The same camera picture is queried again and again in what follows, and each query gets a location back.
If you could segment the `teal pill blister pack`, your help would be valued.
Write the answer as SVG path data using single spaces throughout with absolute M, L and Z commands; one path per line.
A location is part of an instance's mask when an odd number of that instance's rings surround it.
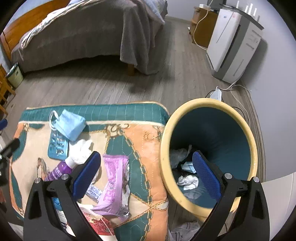
M 58 131 L 51 131 L 48 145 L 48 157 L 64 161 L 68 157 L 69 140 Z

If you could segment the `purple spray bottle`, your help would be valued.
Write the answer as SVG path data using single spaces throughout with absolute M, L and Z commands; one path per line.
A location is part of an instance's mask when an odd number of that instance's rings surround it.
M 67 157 L 64 161 L 61 161 L 45 178 L 44 181 L 53 181 L 60 178 L 63 174 L 71 174 L 73 169 L 78 164 L 71 158 Z

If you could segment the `red patterned wrapper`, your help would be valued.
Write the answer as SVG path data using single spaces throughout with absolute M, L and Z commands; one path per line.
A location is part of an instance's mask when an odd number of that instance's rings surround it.
M 111 222 L 102 215 L 92 211 L 92 205 L 78 203 L 78 206 L 86 220 L 102 240 L 117 240 Z

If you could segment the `light blue face mask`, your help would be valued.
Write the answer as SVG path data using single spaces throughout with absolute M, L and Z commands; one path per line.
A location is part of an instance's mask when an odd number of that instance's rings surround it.
M 86 127 L 86 119 L 65 109 L 60 115 L 53 110 L 49 115 L 49 126 L 51 130 L 59 132 L 69 141 L 74 142 Z

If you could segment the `white tissue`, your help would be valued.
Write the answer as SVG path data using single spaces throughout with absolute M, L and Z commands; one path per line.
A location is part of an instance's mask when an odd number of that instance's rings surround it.
M 92 150 L 90 150 L 91 145 L 92 140 L 81 139 L 78 141 L 69 142 L 68 156 L 74 161 L 75 164 L 84 164 L 92 154 Z

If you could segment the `purple snack wrapper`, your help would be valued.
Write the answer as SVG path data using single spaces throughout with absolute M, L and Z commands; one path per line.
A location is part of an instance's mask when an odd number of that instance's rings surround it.
M 110 215 L 125 219 L 129 216 L 128 201 L 130 197 L 130 166 L 128 156 L 104 155 L 107 184 L 92 209 L 99 215 Z

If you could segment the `yellow rim teal trash bin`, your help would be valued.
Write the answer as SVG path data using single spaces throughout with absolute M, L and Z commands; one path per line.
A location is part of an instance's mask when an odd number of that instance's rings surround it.
M 170 150 L 192 146 L 219 169 L 235 178 L 250 180 L 256 176 L 258 155 L 253 133 L 244 118 L 231 106 L 211 98 L 184 103 L 168 119 L 159 152 L 163 183 L 170 196 L 182 208 L 204 222 L 216 201 L 203 193 L 191 201 L 177 185 L 177 174 L 170 164 Z

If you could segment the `white cabinet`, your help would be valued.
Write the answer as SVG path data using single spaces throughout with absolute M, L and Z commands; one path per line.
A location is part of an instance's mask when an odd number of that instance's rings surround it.
M 262 188 L 269 213 L 269 240 L 272 240 L 288 220 L 295 207 L 295 172 L 263 182 Z

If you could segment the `crumpled plastic on floor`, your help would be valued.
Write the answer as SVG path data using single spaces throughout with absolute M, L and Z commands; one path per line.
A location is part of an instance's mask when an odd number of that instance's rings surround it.
M 174 228 L 172 231 L 169 231 L 169 240 L 191 240 L 200 227 L 198 222 L 186 222 Z

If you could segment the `crumpled tissue in bin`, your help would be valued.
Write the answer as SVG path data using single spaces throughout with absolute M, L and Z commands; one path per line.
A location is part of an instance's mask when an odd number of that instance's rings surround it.
M 194 175 L 180 176 L 177 185 L 183 186 L 183 190 L 193 190 L 198 187 L 199 180 Z

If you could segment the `small green white bin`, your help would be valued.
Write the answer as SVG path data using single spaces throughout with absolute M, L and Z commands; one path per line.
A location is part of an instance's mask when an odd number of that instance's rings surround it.
M 18 88 L 23 81 L 23 75 L 19 68 L 19 64 L 15 63 L 6 75 L 7 80 L 14 88 Z

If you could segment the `horse pattern quilted mat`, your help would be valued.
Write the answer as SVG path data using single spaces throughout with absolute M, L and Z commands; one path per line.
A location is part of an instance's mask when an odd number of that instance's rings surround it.
M 48 155 L 50 113 L 69 112 L 83 116 L 86 127 L 80 135 L 92 140 L 91 149 L 101 155 L 127 156 L 129 160 L 129 218 L 110 217 L 118 240 L 165 240 L 168 230 L 168 198 L 159 168 L 159 148 L 167 110 L 156 102 L 113 105 L 52 105 L 26 109 L 15 137 L 20 147 L 9 167 L 11 205 L 23 220 L 29 192 L 37 177 L 46 177 L 59 161 Z

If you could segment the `wooden headboard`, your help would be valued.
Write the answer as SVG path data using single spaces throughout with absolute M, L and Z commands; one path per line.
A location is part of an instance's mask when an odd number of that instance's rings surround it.
M 12 50 L 26 32 L 41 23 L 49 13 L 67 6 L 69 2 L 70 1 L 67 0 L 54 0 L 41 4 L 5 27 L 1 33 L 1 43 L 3 44 L 4 51 L 9 61 L 11 62 Z

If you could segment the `white power strip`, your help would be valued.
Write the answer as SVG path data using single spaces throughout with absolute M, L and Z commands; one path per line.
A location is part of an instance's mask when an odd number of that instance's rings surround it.
M 222 91 L 219 87 L 216 87 L 214 90 L 212 90 L 209 94 L 209 98 L 215 99 L 218 101 L 222 101 Z

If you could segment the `white patterned quilt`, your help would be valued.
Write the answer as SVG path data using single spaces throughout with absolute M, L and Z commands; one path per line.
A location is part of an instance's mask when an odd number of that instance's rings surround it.
M 38 33 L 43 31 L 48 25 L 53 23 L 56 19 L 74 11 L 77 8 L 86 6 L 88 4 L 92 4 L 97 2 L 96 0 L 88 0 L 88 1 L 70 1 L 67 6 L 54 10 L 50 12 L 36 27 L 32 28 L 29 32 L 27 32 L 22 39 L 20 40 L 20 47 L 22 49 L 26 48 L 29 42 L 36 36 Z

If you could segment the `bed with grey blanket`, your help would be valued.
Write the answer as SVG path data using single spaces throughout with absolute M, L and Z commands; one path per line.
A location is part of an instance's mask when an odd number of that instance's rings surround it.
M 155 37 L 165 24 L 166 1 L 97 1 L 56 19 L 11 52 L 23 72 L 75 59 L 119 56 L 121 62 L 150 75 L 160 70 Z

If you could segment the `white air purifier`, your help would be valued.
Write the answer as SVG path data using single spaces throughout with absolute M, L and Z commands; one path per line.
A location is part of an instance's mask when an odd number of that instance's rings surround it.
M 237 8 L 221 8 L 207 48 L 211 74 L 224 82 L 237 82 L 253 57 L 264 27 Z

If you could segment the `wooden nightstand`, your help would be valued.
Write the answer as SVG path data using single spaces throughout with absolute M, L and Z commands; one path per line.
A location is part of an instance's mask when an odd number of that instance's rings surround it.
M 214 11 L 194 7 L 194 14 L 190 26 L 192 43 L 208 48 L 217 18 L 218 14 Z

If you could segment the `white router with antennas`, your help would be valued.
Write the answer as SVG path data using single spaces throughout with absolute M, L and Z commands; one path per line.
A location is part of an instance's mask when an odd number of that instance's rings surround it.
M 226 4 L 228 6 L 233 6 L 241 11 L 247 13 L 253 18 L 258 16 L 258 7 L 255 4 L 255 1 L 248 0 L 227 0 Z

